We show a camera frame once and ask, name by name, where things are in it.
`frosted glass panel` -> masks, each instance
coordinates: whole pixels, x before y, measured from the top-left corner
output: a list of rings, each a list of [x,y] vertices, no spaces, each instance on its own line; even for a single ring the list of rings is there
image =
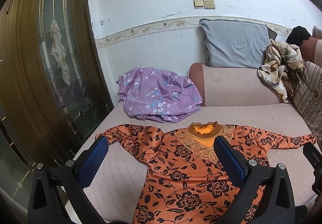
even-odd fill
[[[0,187],[20,205],[28,208],[32,180],[33,173],[19,159],[0,131]]]
[[[70,0],[40,0],[39,5],[40,51],[48,82],[66,123],[71,129],[70,122],[74,123],[76,132],[86,138],[100,120],[80,69]]]

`metal screw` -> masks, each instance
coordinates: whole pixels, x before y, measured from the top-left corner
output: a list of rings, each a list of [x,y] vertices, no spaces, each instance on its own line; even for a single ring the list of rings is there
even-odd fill
[[[251,166],[256,166],[257,165],[257,162],[255,160],[249,160],[248,163]]]
[[[286,167],[285,167],[285,165],[283,163],[279,164],[279,168],[282,169],[282,170],[286,169]]]
[[[70,167],[70,166],[73,166],[74,165],[74,161],[73,160],[69,160],[69,161],[66,161],[66,166],[67,167]]]
[[[43,169],[43,164],[42,163],[38,163],[36,166],[37,170],[42,170]]]

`pink sofa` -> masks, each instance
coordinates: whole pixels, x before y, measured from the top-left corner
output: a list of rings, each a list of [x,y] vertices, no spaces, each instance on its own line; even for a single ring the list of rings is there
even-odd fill
[[[120,102],[106,117],[82,150],[94,141],[95,134],[124,123],[151,125],[164,132],[188,127],[192,122],[248,125],[291,137],[310,134],[310,129],[292,104],[280,103],[276,93],[257,78],[256,69],[210,68],[201,63],[191,66],[189,77],[203,97],[202,108],[178,123],[158,123],[129,118]],[[268,152],[270,165],[286,165],[296,205],[306,204],[314,197],[313,168],[302,148]],[[135,160],[119,143],[109,151],[90,187],[84,189],[99,214],[109,220],[132,222],[147,174],[146,165]]]

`blue gripper pad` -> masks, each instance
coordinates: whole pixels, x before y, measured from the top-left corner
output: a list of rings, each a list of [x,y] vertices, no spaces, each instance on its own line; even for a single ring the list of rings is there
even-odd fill
[[[248,174],[245,157],[239,151],[234,150],[223,136],[215,138],[214,151],[232,184],[242,188]]]
[[[82,152],[76,160],[75,175],[81,189],[87,188],[93,181],[108,151],[108,140],[100,136],[88,150]]]

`sofa backrest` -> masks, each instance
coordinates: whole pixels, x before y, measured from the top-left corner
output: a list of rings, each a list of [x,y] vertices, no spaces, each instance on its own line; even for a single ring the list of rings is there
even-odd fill
[[[257,77],[257,69],[212,68],[194,63],[189,69],[203,99],[201,106],[255,106],[281,102],[271,87]]]

